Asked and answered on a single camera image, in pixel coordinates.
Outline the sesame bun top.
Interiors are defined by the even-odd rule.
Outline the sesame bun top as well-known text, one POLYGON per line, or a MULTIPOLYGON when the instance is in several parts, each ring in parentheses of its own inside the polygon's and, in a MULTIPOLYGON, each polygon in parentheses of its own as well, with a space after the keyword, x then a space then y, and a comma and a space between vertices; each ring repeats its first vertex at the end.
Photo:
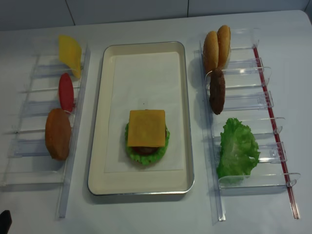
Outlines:
POLYGON ((203 63, 206 74, 218 66, 219 46, 216 31, 210 31, 204 40, 203 63))

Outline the orange cheese slice on burger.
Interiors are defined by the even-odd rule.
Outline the orange cheese slice on burger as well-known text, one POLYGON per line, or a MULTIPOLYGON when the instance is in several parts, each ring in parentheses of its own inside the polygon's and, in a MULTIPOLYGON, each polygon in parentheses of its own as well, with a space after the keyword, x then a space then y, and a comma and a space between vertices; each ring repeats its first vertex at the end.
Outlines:
POLYGON ((128 147, 165 146, 165 111, 131 110, 128 123, 128 147))

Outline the green lettuce under burger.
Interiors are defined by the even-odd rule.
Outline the green lettuce under burger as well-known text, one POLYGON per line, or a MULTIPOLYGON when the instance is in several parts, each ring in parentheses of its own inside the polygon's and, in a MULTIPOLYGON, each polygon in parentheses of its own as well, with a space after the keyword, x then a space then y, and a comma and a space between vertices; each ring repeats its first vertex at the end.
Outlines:
POLYGON ((128 157, 143 166, 148 166, 153 163, 157 163, 160 161, 163 156, 165 155, 170 139, 170 132, 168 128, 165 130, 165 146, 164 147, 156 147, 151 149, 149 152, 144 152, 139 149, 139 147, 128 147, 128 127, 129 124, 127 123, 125 126, 125 151, 128 157))

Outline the brown meat patty in rack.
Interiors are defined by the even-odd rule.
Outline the brown meat patty in rack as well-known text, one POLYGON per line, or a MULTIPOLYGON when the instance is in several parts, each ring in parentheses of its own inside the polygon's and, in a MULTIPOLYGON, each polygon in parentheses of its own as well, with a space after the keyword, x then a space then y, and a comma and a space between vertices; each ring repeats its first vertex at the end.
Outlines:
POLYGON ((225 102, 225 79, 221 69, 215 68, 211 72, 210 98, 212 111, 219 115, 223 111, 225 102))

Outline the green lettuce leaf in rack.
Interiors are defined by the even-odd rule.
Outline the green lettuce leaf in rack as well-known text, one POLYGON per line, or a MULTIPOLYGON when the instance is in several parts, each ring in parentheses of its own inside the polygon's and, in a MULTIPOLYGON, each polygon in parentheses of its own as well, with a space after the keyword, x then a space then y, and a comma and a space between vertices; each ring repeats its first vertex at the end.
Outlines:
POLYGON ((248 125, 237 118, 229 118, 223 126, 218 177, 249 176, 259 163, 258 143, 248 125))

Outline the red tomato slice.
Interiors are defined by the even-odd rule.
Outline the red tomato slice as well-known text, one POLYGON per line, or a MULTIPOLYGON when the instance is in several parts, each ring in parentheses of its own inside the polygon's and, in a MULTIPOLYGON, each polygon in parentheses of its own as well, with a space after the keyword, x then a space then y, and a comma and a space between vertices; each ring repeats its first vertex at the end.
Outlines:
POLYGON ((60 77, 58 95, 61 108, 71 113, 74 107, 74 89, 68 73, 64 73, 60 77))

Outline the yellow cheese slice in rack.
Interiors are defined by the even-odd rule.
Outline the yellow cheese slice in rack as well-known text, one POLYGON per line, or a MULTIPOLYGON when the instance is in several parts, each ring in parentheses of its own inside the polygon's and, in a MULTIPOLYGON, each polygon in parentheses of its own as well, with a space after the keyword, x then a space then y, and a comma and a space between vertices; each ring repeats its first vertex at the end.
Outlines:
POLYGON ((80 44, 72 37, 59 35, 58 37, 58 58, 66 64, 72 71, 74 77, 81 77, 81 55, 82 49, 80 44))

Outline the brown patty in burger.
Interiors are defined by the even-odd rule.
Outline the brown patty in burger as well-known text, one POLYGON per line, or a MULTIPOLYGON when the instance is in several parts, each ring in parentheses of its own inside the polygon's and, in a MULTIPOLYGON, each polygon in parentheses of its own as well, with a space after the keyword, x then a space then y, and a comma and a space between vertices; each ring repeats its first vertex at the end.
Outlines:
POLYGON ((143 128, 130 130, 130 138, 126 137, 126 140, 130 139, 131 143, 136 142, 136 144, 131 144, 129 146, 127 143, 126 146, 128 149, 134 151, 141 156, 148 156, 154 153, 161 153, 161 155, 163 155, 166 152, 169 144, 169 136, 170 132, 168 131, 168 128, 166 128, 165 137, 163 137, 165 144, 161 147, 152 147, 155 143, 153 134, 150 130, 146 130, 143 128))

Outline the white paper tray liner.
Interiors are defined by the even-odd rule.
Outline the white paper tray liner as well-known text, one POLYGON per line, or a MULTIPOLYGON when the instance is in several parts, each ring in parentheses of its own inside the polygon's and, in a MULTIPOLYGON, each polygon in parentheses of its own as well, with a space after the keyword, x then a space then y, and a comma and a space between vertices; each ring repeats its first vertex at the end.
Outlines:
POLYGON ((185 149, 179 59, 177 52, 116 57, 105 172, 183 168, 185 149), (124 134, 129 113, 143 109, 164 110, 170 132, 165 155, 148 167, 133 162, 125 152, 124 134))

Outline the cream metal tray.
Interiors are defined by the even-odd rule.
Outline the cream metal tray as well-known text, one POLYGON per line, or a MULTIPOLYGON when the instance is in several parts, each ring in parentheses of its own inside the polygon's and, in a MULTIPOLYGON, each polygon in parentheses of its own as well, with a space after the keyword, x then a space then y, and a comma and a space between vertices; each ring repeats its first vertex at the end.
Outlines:
POLYGON ((88 174, 94 195, 184 194, 194 184, 185 48, 178 41, 112 45, 105 49, 88 174), (105 172, 109 118, 117 56, 177 52, 180 57, 181 106, 185 157, 183 168, 164 171, 105 172))

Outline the right clear acrylic rack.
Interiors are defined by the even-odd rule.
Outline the right clear acrylic rack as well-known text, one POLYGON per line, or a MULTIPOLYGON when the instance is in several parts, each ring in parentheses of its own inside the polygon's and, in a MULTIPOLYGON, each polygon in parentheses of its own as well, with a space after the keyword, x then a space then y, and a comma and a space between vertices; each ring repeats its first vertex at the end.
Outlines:
POLYGON ((225 196, 274 194, 287 191, 294 218, 300 217, 293 186, 299 173, 287 169, 284 143, 280 139, 284 118, 273 114, 273 99, 268 89, 272 74, 258 54, 257 29, 231 31, 229 63, 223 70, 226 83, 224 108, 216 115, 209 104, 210 77, 201 71, 203 143, 213 223, 225 221, 225 196), (259 146, 259 162, 249 175, 219 177, 221 133, 227 119, 237 118, 250 127, 259 146))

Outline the clear acrylic rack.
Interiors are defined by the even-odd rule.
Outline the clear acrylic rack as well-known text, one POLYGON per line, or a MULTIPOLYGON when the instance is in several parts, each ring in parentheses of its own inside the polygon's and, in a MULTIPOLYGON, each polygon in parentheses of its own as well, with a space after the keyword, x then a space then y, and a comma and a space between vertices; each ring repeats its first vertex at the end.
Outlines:
POLYGON ((284 143, 280 139, 284 118, 273 114, 273 99, 268 89, 272 74, 258 54, 257 29, 231 31, 229 63, 223 70, 226 83, 224 108, 216 115, 209 104, 210 77, 201 71, 203 143, 213 223, 225 221, 225 196, 274 194, 287 191, 294 218, 300 217, 293 186, 299 173, 287 169, 284 143), (221 133, 227 119, 237 118, 250 127, 259 146, 259 162, 249 175, 219 177, 221 133))
POLYGON ((87 83, 90 49, 82 43, 81 76, 59 60, 57 39, 39 39, 1 62, 0 75, 0 190, 51 189, 58 192, 57 217, 66 216, 69 189, 87 83), (53 159, 45 146, 45 124, 51 110, 60 108, 59 80, 70 75, 73 110, 69 156, 53 159))

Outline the orange-brown bun bottom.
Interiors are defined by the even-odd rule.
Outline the orange-brown bun bottom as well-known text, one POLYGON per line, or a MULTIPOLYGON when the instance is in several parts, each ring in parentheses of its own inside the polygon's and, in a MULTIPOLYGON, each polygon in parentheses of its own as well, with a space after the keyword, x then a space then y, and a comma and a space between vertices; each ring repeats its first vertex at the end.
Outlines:
POLYGON ((45 145, 53 159, 63 161, 69 155, 71 125, 61 108, 50 111, 45 124, 45 145))

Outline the left clear acrylic rack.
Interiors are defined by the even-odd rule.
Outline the left clear acrylic rack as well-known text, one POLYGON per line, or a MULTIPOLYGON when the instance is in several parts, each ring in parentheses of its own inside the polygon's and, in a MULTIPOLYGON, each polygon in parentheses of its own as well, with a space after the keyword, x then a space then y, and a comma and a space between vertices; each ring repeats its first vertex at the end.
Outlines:
POLYGON ((87 83, 90 49, 82 43, 81 76, 59 60, 57 39, 39 39, 1 62, 0 75, 0 190, 51 189, 58 192, 57 217, 66 216, 69 189, 87 83), (51 110, 60 108, 59 80, 70 75, 73 110, 69 156, 53 159, 45 146, 45 124, 51 110))

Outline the black object at corner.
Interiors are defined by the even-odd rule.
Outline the black object at corner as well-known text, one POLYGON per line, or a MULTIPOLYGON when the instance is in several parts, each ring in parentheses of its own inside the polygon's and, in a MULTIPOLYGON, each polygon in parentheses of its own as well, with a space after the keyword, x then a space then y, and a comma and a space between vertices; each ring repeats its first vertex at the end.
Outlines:
POLYGON ((11 213, 9 210, 4 210, 0 214, 0 234, 8 234, 11 224, 11 213))

